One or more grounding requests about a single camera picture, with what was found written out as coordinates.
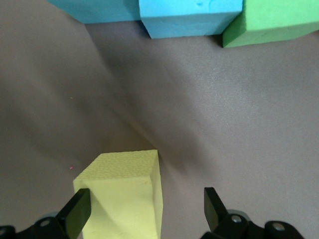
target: metal screw head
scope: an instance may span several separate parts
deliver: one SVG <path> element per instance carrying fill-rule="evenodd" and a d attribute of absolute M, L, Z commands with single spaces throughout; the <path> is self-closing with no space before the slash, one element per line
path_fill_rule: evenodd
<path fill-rule="evenodd" d="M 232 215 L 231 220 L 235 223 L 241 223 L 241 218 L 238 215 Z"/>
<path fill-rule="evenodd" d="M 6 231 L 5 228 L 0 229 L 0 236 L 4 235 L 4 234 L 5 234 L 5 231 Z"/>
<path fill-rule="evenodd" d="M 50 220 L 47 219 L 47 220 L 44 220 L 43 222 L 41 222 L 41 223 L 40 223 L 40 226 L 41 226 L 41 227 L 45 227 L 45 226 L 49 225 L 49 223 L 50 223 Z"/>
<path fill-rule="evenodd" d="M 274 229 L 276 229 L 276 230 L 278 230 L 280 232 L 285 230 L 284 225 L 282 225 L 281 223 L 273 223 L 273 227 L 274 227 Z"/>

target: foam cube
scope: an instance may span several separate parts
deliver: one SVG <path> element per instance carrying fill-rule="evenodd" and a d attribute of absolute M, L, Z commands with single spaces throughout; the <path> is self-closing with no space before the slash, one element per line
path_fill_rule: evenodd
<path fill-rule="evenodd" d="M 223 33 L 224 47 L 294 39 L 319 30 L 319 0 L 244 0 Z"/>
<path fill-rule="evenodd" d="M 242 0 L 140 0 L 151 38 L 221 34 L 242 11 Z"/>
<path fill-rule="evenodd" d="M 89 188 L 84 239 L 160 239 L 162 192 L 156 150 L 105 153 L 73 182 Z"/>
<path fill-rule="evenodd" d="M 48 0 L 81 23 L 140 20 L 138 0 Z"/>

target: screw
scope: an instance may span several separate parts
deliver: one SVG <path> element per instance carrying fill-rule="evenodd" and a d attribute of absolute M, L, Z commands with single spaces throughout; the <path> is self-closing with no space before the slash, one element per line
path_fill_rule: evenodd
<path fill-rule="evenodd" d="M 40 223 L 40 226 L 41 226 L 41 227 L 45 227 L 45 226 L 49 225 L 49 223 L 50 223 L 50 220 L 47 219 L 47 220 L 44 220 L 43 222 L 41 222 L 41 223 Z"/>
<path fill-rule="evenodd" d="M 281 223 L 273 223 L 273 227 L 274 227 L 274 229 L 276 229 L 276 230 L 278 230 L 280 232 L 285 230 L 284 225 L 282 225 Z"/>
<path fill-rule="evenodd" d="M 235 223 L 241 223 L 241 218 L 238 215 L 231 216 L 231 220 Z"/>

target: green foam block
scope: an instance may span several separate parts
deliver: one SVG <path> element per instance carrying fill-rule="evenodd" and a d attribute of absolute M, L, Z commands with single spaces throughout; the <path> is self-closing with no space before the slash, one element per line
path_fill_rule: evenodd
<path fill-rule="evenodd" d="M 223 46 L 283 41 L 319 30 L 319 0 L 244 0 L 225 29 Z"/>

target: table surface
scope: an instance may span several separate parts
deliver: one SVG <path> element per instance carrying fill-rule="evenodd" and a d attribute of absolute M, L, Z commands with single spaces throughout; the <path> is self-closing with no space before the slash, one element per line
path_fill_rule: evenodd
<path fill-rule="evenodd" d="M 72 197 L 100 153 L 156 148 L 162 238 L 208 230 L 203 189 L 263 226 L 319 229 L 319 32 L 222 48 L 82 25 L 44 0 L 0 1 L 0 225 Z"/>

